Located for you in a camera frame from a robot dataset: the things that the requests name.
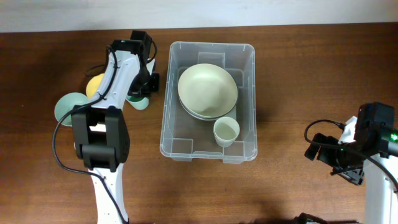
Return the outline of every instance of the small cup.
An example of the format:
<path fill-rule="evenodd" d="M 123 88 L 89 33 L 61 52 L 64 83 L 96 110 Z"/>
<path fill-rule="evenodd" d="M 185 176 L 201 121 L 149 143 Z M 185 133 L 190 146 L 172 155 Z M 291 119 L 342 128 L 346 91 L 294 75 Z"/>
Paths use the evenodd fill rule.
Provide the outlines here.
<path fill-rule="evenodd" d="M 216 142 L 221 147 L 228 147 L 234 143 L 239 135 L 238 122 L 230 117 L 222 117 L 214 123 L 213 132 Z"/>
<path fill-rule="evenodd" d="M 126 100 L 136 110 L 143 110 L 149 105 L 149 99 L 147 97 L 136 98 L 133 96 L 127 96 Z"/>

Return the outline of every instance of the green led light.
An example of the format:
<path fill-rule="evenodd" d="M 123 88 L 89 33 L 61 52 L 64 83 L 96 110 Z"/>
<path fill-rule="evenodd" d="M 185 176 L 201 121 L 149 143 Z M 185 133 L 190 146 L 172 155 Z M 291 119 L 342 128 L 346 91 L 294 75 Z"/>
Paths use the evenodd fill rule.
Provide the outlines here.
<path fill-rule="evenodd" d="M 393 141 L 398 140 L 398 135 L 396 135 L 396 134 L 391 134 L 391 139 L 392 139 Z"/>

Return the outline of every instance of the wood grain surface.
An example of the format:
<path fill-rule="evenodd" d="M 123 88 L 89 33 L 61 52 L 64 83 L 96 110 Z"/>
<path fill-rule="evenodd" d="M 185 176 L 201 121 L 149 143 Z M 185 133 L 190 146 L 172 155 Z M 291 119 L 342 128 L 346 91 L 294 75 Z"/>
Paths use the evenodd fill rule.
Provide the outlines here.
<path fill-rule="evenodd" d="M 53 110 L 84 93 L 83 72 L 130 30 L 0 34 L 0 223 L 96 223 L 92 181 L 59 168 L 51 150 Z M 159 53 L 158 95 L 144 111 L 126 105 L 131 149 L 124 203 L 133 223 L 278 223 L 301 212 L 364 220 L 365 186 L 331 177 L 304 157 L 306 125 L 346 121 L 363 103 L 398 108 L 398 24 L 148 30 Z M 258 156 L 240 165 L 176 162 L 159 152 L 169 47 L 177 40 L 248 43 L 256 49 Z M 316 132 L 340 136 L 334 126 Z M 58 153 L 83 169 L 70 128 Z"/>

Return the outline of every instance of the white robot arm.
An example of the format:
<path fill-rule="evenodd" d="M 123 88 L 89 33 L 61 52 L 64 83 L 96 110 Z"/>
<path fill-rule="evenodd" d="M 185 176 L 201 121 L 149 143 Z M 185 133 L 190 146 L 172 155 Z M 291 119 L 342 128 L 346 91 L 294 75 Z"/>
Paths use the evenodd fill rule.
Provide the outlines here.
<path fill-rule="evenodd" d="M 357 118 L 353 116 L 346 122 L 339 143 L 355 142 Z M 398 178 L 398 157 L 382 158 L 379 154 L 371 156 Z M 394 193 L 394 184 L 388 176 L 368 160 L 364 161 L 363 172 L 366 181 L 365 223 L 398 223 L 398 194 Z"/>
<path fill-rule="evenodd" d="M 72 114 L 76 154 L 88 172 L 94 174 L 91 177 L 98 224 L 129 220 L 124 208 L 122 172 L 130 139 L 122 109 L 127 95 L 150 96 L 159 89 L 159 74 L 152 73 L 155 60 L 148 60 L 151 45 L 146 32 L 136 30 L 130 40 L 115 40 L 109 47 L 106 71 L 90 99 L 91 105 Z"/>
<path fill-rule="evenodd" d="M 307 138 L 308 128 L 324 121 L 343 129 L 340 140 L 321 133 L 312 141 Z M 345 125 L 329 120 L 311 125 L 305 132 L 306 140 L 311 143 L 305 156 L 314 160 L 318 154 L 318 160 L 333 168 L 331 175 L 337 174 L 352 184 L 361 185 L 365 176 L 365 223 L 398 223 L 398 130 L 393 128 L 393 107 L 369 103 L 360 107 L 358 118 L 353 116 Z M 327 223 L 308 220 L 308 223 Z"/>

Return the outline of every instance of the clear plastic bin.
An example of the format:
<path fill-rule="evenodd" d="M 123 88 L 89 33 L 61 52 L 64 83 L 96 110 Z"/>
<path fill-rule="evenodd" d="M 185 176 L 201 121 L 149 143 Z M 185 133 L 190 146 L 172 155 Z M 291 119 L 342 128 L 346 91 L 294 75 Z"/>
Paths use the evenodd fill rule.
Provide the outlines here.
<path fill-rule="evenodd" d="M 213 125 L 189 115 L 178 98 L 177 83 L 192 65 L 210 63 L 224 68 L 238 86 L 238 102 L 227 116 L 236 119 L 240 134 L 230 147 L 217 145 Z M 170 46 L 160 151 L 176 161 L 222 159 L 239 164 L 257 156 L 254 48 L 249 44 L 174 42 Z"/>

